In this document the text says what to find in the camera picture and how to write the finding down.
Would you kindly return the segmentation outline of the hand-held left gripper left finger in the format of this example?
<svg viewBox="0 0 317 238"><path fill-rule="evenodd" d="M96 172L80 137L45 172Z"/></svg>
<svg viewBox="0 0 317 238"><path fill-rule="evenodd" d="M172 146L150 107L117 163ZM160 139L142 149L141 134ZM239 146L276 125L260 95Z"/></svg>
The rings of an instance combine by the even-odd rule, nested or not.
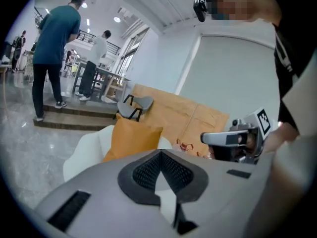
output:
<svg viewBox="0 0 317 238"><path fill-rule="evenodd" d="M76 192L90 196L65 233L73 238L176 238L172 227L176 196L162 174L155 195L161 206L136 204L120 189L117 177L127 164L149 152L87 168L49 193L35 208L48 221Z"/></svg>

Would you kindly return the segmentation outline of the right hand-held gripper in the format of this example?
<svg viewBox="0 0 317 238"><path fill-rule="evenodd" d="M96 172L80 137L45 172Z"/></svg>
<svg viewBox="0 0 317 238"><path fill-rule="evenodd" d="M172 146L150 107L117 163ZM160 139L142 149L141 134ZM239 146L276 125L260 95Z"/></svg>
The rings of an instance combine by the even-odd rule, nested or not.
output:
<svg viewBox="0 0 317 238"><path fill-rule="evenodd" d="M259 108L242 119L234 119L227 132L204 132L200 140L209 145L212 159L256 164L271 131L265 109Z"/></svg>

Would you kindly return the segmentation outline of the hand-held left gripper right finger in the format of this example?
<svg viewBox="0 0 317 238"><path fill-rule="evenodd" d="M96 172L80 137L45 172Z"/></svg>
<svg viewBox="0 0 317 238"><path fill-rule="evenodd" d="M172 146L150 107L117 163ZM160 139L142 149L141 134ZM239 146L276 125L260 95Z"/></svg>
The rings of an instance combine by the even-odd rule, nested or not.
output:
<svg viewBox="0 0 317 238"><path fill-rule="evenodd" d="M170 201L174 205L171 226L160 227L162 238L179 237L179 228L193 237L203 229L215 232L220 228L216 219L234 211L249 216L263 187L263 160L242 164L162 149L160 171L169 186L160 210L166 213Z"/></svg>

